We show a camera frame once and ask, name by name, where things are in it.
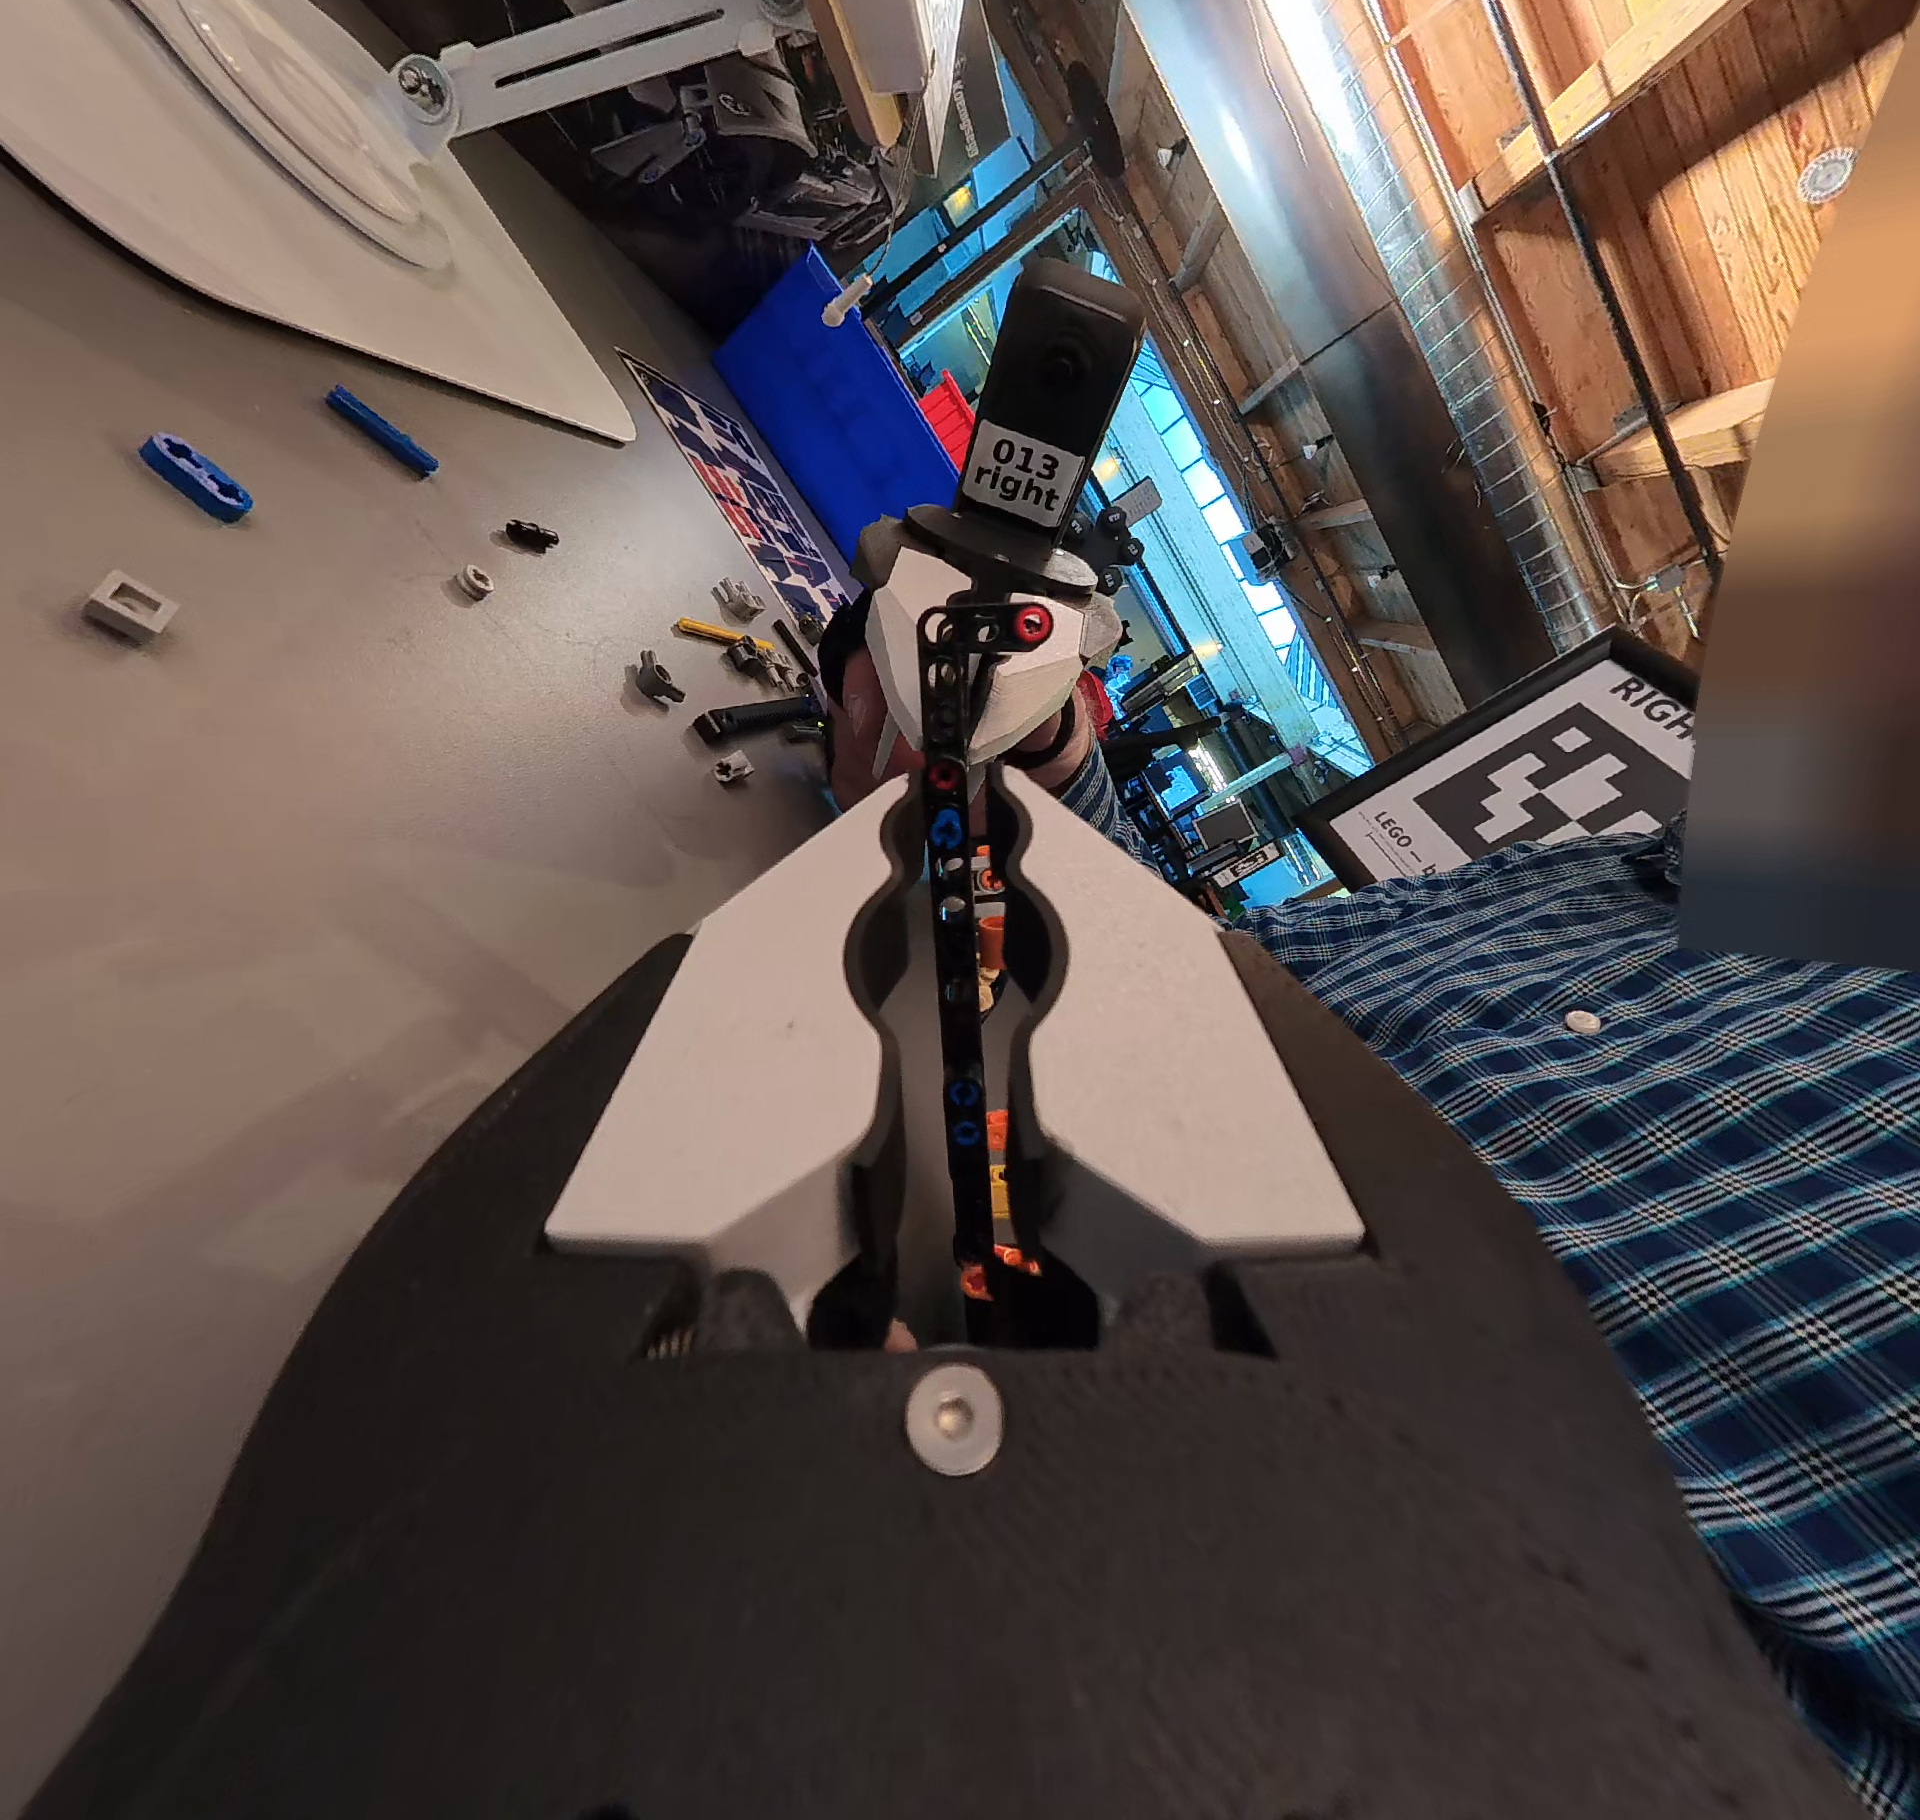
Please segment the framed black and white sign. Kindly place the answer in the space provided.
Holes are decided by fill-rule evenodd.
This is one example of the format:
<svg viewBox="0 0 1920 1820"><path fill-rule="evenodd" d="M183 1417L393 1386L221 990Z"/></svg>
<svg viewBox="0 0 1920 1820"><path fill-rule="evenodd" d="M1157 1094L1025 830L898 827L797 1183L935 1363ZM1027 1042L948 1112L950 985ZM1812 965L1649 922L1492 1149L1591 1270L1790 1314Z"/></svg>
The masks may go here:
<svg viewBox="0 0 1920 1820"><path fill-rule="evenodd" d="M1313 801L1300 828L1352 891L1660 830L1684 810L1698 692L1682 663L1609 630Z"/></svg>

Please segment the white book stand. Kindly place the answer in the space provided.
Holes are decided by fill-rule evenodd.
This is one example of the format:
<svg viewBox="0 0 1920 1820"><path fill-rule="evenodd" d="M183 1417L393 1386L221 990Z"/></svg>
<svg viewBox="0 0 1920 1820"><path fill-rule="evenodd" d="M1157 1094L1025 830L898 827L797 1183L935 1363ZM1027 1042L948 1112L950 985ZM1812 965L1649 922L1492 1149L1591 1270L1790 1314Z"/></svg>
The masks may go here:
<svg viewBox="0 0 1920 1820"><path fill-rule="evenodd" d="M196 294L630 441L632 417L452 142L815 35L862 136L942 138L964 0L564 0L382 63L310 0L3 0L3 154Z"/></svg>

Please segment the blue thin lego beam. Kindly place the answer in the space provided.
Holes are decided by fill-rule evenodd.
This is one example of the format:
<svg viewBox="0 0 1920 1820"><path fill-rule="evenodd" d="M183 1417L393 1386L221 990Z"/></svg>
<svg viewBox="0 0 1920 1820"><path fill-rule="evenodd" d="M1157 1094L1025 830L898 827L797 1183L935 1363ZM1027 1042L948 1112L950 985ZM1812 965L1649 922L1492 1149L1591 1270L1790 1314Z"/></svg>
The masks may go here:
<svg viewBox="0 0 1920 1820"><path fill-rule="evenodd" d="M186 441L155 432L137 446L141 461L191 505L231 527L253 512L253 495Z"/></svg>

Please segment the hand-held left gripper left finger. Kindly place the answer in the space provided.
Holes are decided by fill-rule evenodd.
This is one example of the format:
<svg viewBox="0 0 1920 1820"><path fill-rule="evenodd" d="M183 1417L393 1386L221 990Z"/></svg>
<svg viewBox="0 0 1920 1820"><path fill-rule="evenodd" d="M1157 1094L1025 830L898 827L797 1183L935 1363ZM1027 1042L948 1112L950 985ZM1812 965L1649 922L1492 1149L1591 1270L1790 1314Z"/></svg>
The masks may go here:
<svg viewBox="0 0 1920 1820"><path fill-rule="evenodd" d="M922 868L918 793L886 781L698 925L544 1219L556 1251L763 1275L818 1345L911 1341L886 1010Z"/></svg>

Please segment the blue long lego pin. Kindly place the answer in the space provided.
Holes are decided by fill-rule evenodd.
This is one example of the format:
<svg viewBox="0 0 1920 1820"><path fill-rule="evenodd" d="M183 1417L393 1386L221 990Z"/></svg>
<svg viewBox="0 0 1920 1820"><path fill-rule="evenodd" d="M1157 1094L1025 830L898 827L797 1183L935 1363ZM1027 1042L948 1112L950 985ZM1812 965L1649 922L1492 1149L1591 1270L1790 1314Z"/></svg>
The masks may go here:
<svg viewBox="0 0 1920 1820"><path fill-rule="evenodd" d="M437 458L345 385L331 385L323 405L414 479L430 480L437 473Z"/></svg>

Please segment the person's plaid shirt torso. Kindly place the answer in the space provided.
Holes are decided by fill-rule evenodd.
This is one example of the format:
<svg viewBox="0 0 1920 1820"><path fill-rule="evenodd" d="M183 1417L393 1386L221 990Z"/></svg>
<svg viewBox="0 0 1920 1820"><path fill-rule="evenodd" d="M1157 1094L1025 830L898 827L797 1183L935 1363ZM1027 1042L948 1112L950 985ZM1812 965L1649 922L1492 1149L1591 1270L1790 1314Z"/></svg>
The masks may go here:
<svg viewBox="0 0 1920 1820"><path fill-rule="evenodd" d="M1917 1811L1916 976L1679 943L1682 815L1246 909L1532 1217L1739 1616Z"/></svg>

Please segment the dark printed cardboard box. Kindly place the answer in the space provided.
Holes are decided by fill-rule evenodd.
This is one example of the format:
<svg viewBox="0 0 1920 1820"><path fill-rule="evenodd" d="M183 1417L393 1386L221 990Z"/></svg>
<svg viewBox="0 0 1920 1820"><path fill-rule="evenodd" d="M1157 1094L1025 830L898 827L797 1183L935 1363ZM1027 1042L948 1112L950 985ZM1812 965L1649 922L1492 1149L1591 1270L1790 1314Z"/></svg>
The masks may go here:
<svg viewBox="0 0 1920 1820"><path fill-rule="evenodd" d="M629 0L357 0L405 54L560 26ZM907 208L907 155L862 138L815 35L541 111L515 150L712 338L818 249L844 273Z"/></svg>

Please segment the black L-shaped lego beam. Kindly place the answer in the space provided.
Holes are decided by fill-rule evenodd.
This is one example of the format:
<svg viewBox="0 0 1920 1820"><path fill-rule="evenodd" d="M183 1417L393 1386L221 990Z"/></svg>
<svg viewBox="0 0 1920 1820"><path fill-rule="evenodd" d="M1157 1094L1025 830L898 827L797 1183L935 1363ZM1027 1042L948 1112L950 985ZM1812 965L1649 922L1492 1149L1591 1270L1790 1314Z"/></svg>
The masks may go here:
<svg viewBox="0 0 1920 1820"><path fill-rule="evenodd" d="M972 727L985 714L996 671L1045 645L1051 630L1051 612L1032 595L971 595L923 611L915 627L940 1146L954 1208L951 1251L965 1311L990 1304L996 1284L993 1160L972 896L972 786L987 772L971 754Z"/></svg>

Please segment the black round lamp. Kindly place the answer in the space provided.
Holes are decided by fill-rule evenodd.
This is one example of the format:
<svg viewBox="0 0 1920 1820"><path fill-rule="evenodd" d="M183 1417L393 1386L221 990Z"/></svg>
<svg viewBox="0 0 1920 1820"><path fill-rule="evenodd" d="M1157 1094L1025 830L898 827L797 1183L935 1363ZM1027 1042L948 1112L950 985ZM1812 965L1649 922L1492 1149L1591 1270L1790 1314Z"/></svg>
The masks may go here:
<svg viewBox="0 0 1920 1820"><path fill-rule="evenodd" d="M1068 60L1068 147L1085 154L1092 172L1116 182L1126 174L1126 154L1102 79L1084 60Z"/></svg>

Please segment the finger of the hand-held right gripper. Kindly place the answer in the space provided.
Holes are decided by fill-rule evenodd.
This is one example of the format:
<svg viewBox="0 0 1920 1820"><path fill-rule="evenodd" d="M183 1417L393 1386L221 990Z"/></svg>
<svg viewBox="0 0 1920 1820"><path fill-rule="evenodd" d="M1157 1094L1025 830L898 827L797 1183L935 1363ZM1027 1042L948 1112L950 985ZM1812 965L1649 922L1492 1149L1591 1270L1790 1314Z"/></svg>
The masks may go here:
<svg viewBox="0 0 1920 1820"><path fill-rule="evenodd" d="M993 604L971 623L964 683L965 762L985 766L1055 719L1085 663L1088 611L1063 604Z"/></svg>
<svg viewBox="0 0 1920 1820"><path fill-rule="evenodd" d="M885 781L898 747L923 750L922 623L964 593L964 574L915 545L902 545L868 612L865 645L873 660L881 725L873 777Z"/></svg>

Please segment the light grey square lego piece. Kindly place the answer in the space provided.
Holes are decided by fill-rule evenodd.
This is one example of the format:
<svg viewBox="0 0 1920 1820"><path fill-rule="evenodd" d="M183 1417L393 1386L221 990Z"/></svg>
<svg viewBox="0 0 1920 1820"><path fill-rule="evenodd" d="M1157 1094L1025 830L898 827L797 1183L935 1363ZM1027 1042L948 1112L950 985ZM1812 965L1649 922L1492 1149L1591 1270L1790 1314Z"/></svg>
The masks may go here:
<svg viewBox="0 0 1920 1820"><path fill-rule="evenodd" d="M144 651L169 631L177 602L115 571L86 595L82 612L89 627Z"/></svg>

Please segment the blue storage bin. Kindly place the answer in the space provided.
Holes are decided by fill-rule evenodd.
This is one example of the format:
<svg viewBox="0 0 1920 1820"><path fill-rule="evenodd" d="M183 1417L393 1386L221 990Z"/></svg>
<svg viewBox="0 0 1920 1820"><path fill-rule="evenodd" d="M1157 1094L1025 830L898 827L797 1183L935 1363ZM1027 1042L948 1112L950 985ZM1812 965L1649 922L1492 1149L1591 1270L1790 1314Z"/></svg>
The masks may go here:
<svg viewBox="0 0 1920 1820"><path fill-rule="evenodd" d="M818 249L787 266L718 343L712 364L844 557L879 517L948 507L955 464L864 318L824 311L841 294Z"/></svg>

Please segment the silver ventilation duct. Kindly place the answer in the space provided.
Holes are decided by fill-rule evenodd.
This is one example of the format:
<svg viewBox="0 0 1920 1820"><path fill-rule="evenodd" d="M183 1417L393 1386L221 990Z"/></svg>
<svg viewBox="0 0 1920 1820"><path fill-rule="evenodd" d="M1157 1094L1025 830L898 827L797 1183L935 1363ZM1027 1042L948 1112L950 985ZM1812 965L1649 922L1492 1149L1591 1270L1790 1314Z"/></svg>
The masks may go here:
<svg viewBox="0 0 1920 1820"><path fill-rule="evenodd" d="M1455 687L1604 631L1561 468L1363 0L1118 0Z"/></svg>

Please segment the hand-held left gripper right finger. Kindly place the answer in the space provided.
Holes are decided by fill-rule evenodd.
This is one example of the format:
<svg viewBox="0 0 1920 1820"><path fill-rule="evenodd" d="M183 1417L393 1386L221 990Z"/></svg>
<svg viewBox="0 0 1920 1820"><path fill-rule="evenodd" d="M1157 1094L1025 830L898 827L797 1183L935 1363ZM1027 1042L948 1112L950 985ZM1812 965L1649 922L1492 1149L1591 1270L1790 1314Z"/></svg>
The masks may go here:
<svg viewBox="0 0 1920 1820"><path fill-rule="evenodd" d="M1111 1328L1158 1280L1359 1255L1366 1228L1228 933L1021 772L989 777L1006 856L1006 1183L1017 1243Z"/></svg>

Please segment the person's right hand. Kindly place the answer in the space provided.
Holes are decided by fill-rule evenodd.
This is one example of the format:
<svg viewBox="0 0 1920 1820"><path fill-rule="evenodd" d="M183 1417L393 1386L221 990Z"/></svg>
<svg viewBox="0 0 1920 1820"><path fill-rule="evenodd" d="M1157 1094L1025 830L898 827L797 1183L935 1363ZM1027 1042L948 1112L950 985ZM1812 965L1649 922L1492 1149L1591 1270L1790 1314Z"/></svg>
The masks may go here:
<svg viewBox="0 0 1920 1820"><path fill-rule="evenodd" d="M827 698L827 789L835 810L850 812L895 777L915 776L922 757L889 711L873 657L865 643L848 651L839 698Z"/></svg>

